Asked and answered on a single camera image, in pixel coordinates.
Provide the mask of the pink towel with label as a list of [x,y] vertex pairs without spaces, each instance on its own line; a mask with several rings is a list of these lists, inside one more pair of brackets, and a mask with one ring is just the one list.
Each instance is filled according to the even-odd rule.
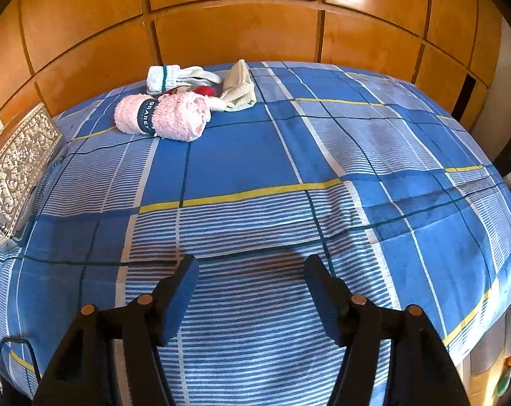
[[154,98],[132,94],[114,109],[115,127],[131,135],[191,142],[201,137],[212,118],[206,98],[193,92]]

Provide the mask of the white sock with teal stripe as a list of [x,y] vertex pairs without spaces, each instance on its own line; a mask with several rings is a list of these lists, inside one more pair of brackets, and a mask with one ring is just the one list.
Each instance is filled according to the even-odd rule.
[[179,65],[151,66],[146,76],[146,93],[161,95],[182,86],[213,86],[221,84],[222,78],[200,66],[181,68]]

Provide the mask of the red snowman christmas sock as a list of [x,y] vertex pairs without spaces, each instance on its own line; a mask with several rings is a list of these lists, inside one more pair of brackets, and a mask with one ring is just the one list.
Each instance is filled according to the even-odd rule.
[[207,97],[216,97],[216,92],[213,87],[205,86],[205,85],[184,85],[175,87],[165,91],[165,93],[161,94],[161,97],[173,95],[173,94],[181,94],[181,93],[196,93],[202,96]]

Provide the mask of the cream cloth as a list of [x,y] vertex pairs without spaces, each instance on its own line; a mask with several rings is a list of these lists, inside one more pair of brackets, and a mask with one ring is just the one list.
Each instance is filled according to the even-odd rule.
[[256,87],[245,60],[239,60],[226,74],[222,94],[207,101],[212,112],[238,112],[254,106],[257,102]]

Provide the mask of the ornate gold tissue box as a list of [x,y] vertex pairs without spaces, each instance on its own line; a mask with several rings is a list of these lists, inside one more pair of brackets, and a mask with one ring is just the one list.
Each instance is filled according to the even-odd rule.
[[65,150],[65,138],[43,103],[0,131],[0,249],[20,245],[28,234],[37,190]]

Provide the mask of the blue plaid bed sheet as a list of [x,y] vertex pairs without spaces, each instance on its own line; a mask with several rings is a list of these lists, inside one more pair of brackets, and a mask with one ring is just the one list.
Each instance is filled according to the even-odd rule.
[[257,102],[197,140],[131,136],[142,84],[55,122],[67,148],[30,234],[0,250],[0,367],[32,396],[77,311],[200,279],[159,352],[179,405],[324,405],[343,357],[303,279],[316,254],[351,291],[423,308],[454,361],[511,304],[511,191],[451,115],[398,79],[254,62]]

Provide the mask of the wooden wardrobe panelling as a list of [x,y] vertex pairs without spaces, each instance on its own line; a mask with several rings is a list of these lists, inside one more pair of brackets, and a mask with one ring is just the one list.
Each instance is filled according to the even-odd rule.
[[503,18],[491,0],[10,0],[0,14],[0,116],[59,114],[154,64],[324,62],[411,82],[480,113]]

